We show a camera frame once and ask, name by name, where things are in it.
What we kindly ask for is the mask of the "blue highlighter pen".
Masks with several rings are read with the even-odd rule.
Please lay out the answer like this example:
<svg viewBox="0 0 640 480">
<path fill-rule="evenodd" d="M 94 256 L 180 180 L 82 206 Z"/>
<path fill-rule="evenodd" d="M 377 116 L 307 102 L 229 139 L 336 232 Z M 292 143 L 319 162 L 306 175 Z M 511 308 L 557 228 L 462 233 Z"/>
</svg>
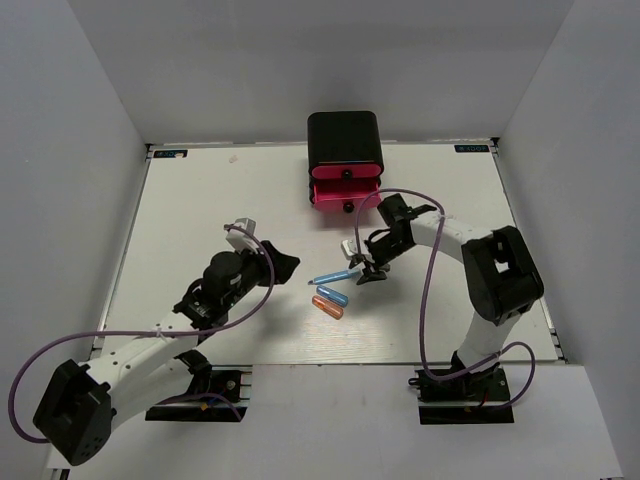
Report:
<svg viewBox="0 0 640 480">
<path fill-rule="evenodd" d="M 351 279 L 360 275 L 360 271 L 357 268 L 346 269 L 338 272 L 332 272 L 329 274 L 323 274 L 317 276 L 307 282 L 308 285 L 323 285 L 342 280 Z"/>
</svg>

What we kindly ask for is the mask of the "blue marker cap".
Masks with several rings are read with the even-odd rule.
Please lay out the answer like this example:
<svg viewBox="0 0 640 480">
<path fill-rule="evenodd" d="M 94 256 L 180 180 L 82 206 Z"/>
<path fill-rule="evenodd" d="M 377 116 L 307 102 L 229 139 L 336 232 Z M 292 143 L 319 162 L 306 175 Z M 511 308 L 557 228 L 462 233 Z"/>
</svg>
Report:
<svg viewBox="0 0 640 480">
<path fill-rule="evenodd" d="M 349 299 L 346 295 L 327 287 L 326 285 L 318 285 L 316 287 L 316 293 L 331 301 L 332 303 L 344 308 L 348 305 Z"/>
</svg>

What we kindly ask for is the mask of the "orange marker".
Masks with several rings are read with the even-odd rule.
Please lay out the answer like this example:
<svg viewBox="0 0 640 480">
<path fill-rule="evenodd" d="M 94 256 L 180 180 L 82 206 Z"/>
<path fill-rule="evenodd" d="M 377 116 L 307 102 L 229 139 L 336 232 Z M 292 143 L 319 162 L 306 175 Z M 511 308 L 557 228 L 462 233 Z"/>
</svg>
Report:
<svg viewBox="0 0 640 480">
<path fill-rule="evenodd" d="M 318 295 L 314 295 L 312 297 L 312 304 L 316 308 L 318 308 L 319 310 L 321 310 L 322 312 L 324 312 L 325 314 L 329 315 L 330 317 L 336 320 L 341 319 L 344 314 L 344 309 L 341 306 Z"/>
</svg>

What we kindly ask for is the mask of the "pink drawer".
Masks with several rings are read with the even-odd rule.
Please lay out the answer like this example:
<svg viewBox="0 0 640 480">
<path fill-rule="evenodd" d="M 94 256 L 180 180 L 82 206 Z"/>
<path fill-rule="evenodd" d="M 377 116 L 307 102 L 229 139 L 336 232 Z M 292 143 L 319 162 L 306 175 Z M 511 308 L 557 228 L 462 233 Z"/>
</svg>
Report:
<svg viewBox="0 0 640 480">
<path fill-rule="evenodd" d="M 309 170 L 314 180 L 351 180 L 379 177 L 384 168 L 375 163 L 324 164 Z"/>
<path fill-rule="evenodd" d="M 376 178 L 315 180 L 310 186 L 310 201 L 324 213 L 352 213 L 361 205 L 375 208 L 381 201 L 379 189 Z"/>
</svg>

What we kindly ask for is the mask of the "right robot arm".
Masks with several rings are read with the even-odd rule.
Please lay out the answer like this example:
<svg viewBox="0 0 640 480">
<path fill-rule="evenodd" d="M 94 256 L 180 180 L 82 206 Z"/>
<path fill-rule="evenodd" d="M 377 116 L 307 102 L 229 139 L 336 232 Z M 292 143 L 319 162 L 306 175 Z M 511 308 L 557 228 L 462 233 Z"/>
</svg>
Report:
<svg viewBox="0 0 640 480">
<path fill-rule="evenodd" d="M 451 382 L 461 397 L 472 399 L 488 385 L 486 372 L 519 342 L 508 339 L 518 320 L 543 296 L 544 285 L 520 231 L 474 227 L 448 216 L 435 199 L 426 197 L 410 206 L 405 189 L 388 189 L 377 211 L 384 229 L 367 239 L 355 236 L 341 244 L 350 267 L 361 267 L 360 284 L 386 279 L 390 264 L 415 247 L 428 247 L 428 261 L 419 309 L 419 352 L 425 362 L 426 310 L 438 254 L 458 261 L 464 269 L 473 316 L 462 344 L 454 351 L 451 369 L 438 374 L 429 367 L 426 377 Z"/>
</svg>

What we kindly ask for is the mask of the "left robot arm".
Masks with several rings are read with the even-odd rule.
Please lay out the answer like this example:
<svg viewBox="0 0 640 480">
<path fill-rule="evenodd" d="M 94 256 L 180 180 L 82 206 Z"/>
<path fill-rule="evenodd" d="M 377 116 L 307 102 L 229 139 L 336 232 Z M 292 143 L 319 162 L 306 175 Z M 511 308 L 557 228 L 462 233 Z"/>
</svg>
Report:
<svg viewBox="0 0 640 480">
<path fill-rule="evenodd" d="M 202 398 L 211 387 L 212 367 L 197 346 L 226 324 L 229 311 L 254 287 L 286 283 L 299 263 L 267 240 L 215 254 L 152 330 L 94 360 L 59 365 L 34 425 L 70 465 L 78 466 L 131 417 L 168 398 Z"/>
</svg>

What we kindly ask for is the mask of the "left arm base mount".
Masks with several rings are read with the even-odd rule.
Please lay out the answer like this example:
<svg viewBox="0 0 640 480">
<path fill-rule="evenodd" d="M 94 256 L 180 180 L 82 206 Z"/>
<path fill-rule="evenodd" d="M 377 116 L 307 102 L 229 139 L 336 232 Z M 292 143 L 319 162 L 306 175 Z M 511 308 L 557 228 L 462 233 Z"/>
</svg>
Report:
<svg viewBox="0 0 640 480">
<path fill-rule="evenodd" d="M 251 396 L 251 366 L 214 367 L 196 377 L 174 403 L 155 405 L 145 413 L 148 422 L 239 423 Z"/>
</svg>

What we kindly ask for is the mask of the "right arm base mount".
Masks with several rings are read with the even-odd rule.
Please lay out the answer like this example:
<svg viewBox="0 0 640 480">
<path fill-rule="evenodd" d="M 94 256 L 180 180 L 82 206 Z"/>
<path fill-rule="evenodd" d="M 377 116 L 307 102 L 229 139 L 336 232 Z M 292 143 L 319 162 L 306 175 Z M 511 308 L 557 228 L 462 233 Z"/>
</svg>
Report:
<svg viewBox="0 0 640 480">
<path fill-rule="evenodd" d="M 416 370 L 408 385 L 417 391 L 421 425 L 513 424 L 511 393 L 504 369 L 438 382 Z"/>
</svg>

